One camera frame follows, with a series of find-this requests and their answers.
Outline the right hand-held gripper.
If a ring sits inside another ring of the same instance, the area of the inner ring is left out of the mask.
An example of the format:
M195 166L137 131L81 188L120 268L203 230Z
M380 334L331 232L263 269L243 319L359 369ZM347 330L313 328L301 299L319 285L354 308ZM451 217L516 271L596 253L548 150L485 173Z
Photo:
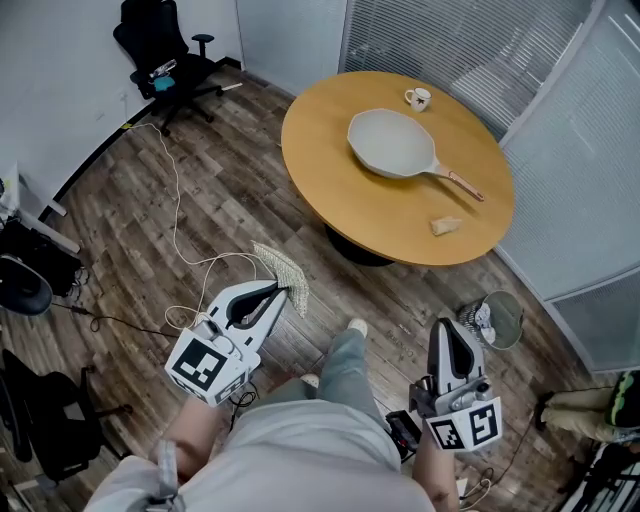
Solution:
M422 419L440 450L471 452L501 438L501 401L482 377L482 347L466 327L457 321L451 327L448 319L434 323L428 372L435 387L426 379L411 384L409 411Z

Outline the black waist-mounted device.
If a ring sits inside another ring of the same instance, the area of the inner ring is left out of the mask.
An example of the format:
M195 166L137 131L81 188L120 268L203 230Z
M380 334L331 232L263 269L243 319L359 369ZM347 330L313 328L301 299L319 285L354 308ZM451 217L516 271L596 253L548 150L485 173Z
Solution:
M390 428L390 437L399 452L401 462L404 463L416 454L421 430L405 410L390 412L385 419Z

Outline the person's white shirt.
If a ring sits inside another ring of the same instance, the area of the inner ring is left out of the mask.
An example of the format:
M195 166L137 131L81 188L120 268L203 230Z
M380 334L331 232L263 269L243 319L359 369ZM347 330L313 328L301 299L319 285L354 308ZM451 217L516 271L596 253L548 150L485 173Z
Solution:
M298 400L260 406L180 486L171 512L435 512L400 472L387 432L349 406Z

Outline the beige sponge block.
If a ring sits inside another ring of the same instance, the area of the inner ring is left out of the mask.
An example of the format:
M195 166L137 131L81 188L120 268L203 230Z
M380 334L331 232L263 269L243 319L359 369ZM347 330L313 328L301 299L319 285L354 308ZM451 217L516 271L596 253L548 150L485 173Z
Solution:
M455 232L461 224L461 219L452 216L441 217L430 221L431 232L436 237Z

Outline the round wooden table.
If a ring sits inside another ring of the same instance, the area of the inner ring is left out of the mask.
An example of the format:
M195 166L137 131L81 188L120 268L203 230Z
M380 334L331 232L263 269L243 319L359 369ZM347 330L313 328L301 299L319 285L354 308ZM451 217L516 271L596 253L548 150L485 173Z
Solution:
M493 135L462 103L432 85L425 87L432 95L429 106L413 111L405 91L422 85L393 73L342 73L300 94L285 116L281 145L291 180L321 218L331 244L356 264L462 264L496 247L511 226L513 178ZM356 114L378 108L421 124L434 139L439 161L485 201L433 175L391 179L366 169L347 133ZM461 219L461 226L434 236L430 221L446 216Z

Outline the person's left forearm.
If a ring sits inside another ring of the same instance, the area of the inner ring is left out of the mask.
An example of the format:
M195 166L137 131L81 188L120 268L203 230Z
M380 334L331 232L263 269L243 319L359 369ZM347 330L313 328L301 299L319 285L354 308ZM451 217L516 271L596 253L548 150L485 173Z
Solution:
M190 480L209 461L214 446L229 431L231 410L210 407L189 397L169 424L161 439L176 446L177 475L180 483Z

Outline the black round padded seat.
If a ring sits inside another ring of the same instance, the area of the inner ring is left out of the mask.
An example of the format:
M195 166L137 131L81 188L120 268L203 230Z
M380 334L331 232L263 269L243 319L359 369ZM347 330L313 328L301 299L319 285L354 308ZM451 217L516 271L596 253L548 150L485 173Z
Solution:
M38 316L53 298L66 297L83 269L81 261L16 219L0 228L0 307Z

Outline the black and green shoe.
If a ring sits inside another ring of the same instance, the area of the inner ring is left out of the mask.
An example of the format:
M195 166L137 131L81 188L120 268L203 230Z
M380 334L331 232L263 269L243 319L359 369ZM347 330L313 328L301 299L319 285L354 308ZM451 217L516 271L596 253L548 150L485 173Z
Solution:
M615 428L640 428L640 370L627 371L619 377L605 418Z

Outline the white mug with star print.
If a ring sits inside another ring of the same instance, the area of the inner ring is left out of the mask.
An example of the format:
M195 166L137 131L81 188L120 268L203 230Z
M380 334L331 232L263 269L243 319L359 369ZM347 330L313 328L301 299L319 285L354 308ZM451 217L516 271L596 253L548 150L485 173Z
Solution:
M404 98L413 111L423 112L429 106L432 95L427 89L416 87L406 90Z

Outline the person's right forearm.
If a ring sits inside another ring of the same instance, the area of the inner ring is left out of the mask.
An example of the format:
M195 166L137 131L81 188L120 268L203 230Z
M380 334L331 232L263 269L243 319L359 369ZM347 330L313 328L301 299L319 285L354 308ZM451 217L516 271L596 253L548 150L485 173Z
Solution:
M416 451L412 478L424 489L436 512L460 512L454 455L438 448L427 426Z

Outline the black high-back office chair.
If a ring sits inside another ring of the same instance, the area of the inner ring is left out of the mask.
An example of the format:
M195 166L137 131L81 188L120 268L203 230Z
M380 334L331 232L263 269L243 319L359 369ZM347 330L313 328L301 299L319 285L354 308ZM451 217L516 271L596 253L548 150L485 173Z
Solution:
M183 108L200 115L206 122L213 115L205 111L196 99L214 93L224 95L220 85L205 86L207 79L217 70L217 65L206 55L206 46L214 41L211 34L201 33L192 37L199 45L199 52L192 53L185 42L178 21L175 0L124 0L121 4L120 23L113 31L119 46L132 61L135 70L130 75L142 97L151 102L154 115L167 111L160 132L170 134L169 125ZM149 74L162 64L175 59L177 65L170 75L175 85L165 92L156 92Z

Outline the black low office chair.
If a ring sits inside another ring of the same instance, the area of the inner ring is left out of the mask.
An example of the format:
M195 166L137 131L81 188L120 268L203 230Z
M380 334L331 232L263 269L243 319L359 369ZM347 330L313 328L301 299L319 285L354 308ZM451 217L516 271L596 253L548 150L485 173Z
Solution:
M80 382L53 371L38 375L13 352L2 351L0 365L0 421L10 432L15 457L21 462L36 458L41 476L54 485L87 469L105 448L117 460L119 452L104 434L101 420L133 407L122 404L99 411L89 392L93 365L81 368Z

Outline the crumpled white paper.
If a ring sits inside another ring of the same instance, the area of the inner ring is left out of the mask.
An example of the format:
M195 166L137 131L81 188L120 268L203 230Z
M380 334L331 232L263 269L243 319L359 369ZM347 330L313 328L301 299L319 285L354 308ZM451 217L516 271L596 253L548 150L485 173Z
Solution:
M496 340L496 330L492 324L491 309L487 303L482 302L477 308L473 316L473 322L484 341L489 345L493 345Z

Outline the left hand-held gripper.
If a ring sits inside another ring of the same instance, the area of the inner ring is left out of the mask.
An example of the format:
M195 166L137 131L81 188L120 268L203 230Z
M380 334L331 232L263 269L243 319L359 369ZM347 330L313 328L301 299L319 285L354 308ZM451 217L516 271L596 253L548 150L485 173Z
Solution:
M258 349L288 299L275 280L251 280L224 288L191 329L180 334L165 371L187 393L211 407L246 385L259 366ZM253 314L251 321L241 323Z

